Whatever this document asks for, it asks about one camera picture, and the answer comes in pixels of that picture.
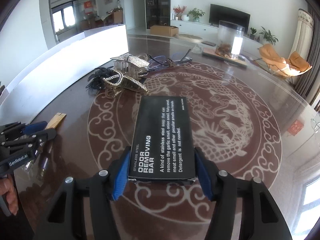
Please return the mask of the person's left hand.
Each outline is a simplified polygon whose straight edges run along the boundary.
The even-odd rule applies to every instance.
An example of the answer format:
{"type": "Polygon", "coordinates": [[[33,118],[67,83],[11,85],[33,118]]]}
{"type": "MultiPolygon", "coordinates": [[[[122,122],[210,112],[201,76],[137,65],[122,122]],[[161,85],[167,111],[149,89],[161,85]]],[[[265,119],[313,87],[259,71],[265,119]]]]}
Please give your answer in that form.
{"type": "Polygon", "coordinates": [[[0,194],[5,195],[5,199],[8,204],[8,209],[11,214],[17,215],[18,211],[18,199],[17,199],[17,192],[14,187],[14,181],[10,174],[7,175],[7,178],[1,179],[0,184],[0,194]]]}

